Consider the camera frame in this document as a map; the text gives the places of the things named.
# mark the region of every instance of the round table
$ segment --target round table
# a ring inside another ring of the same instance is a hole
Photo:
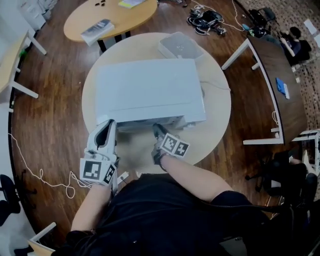
[[[89,133],[96,127],[95,78],[98,68],[122,62],[164,59],[165,57],[158,51],[158,42],[168,35],[145,33],[129,37],[113,45],[94,63],[82,92],[82,114]],[[215,59],[203,48],[201,49],[204,57],[196,63],[196,68],[204,91],[206,121],[198,123],[194,128],[170,130],[170,133],[179,135],[182,140],[190,143],[184,160],[192,165],[205,158],[217,146],[227,129],[231,112],[231,96],[225,74]],[[152,129],[134,133],[119,132],[117,137],[117,155],[121,158],[119,167],[140,173],[163,173],[158,165],[153,164],[151,157],[155,143]]]
[[[84,2],[67,18],[63,27],[65,36],[75,42],[84,42],[81,37],[82,32],[97,22],[108,19],[114,25],[114,29],[102,36],[101,39],[116,37],[145,23],[157,9],[157,0],[146,0],[132,9],[119,6],[120,1],[106,0],[104,3],[100,3],[100,0],[88,0]]]

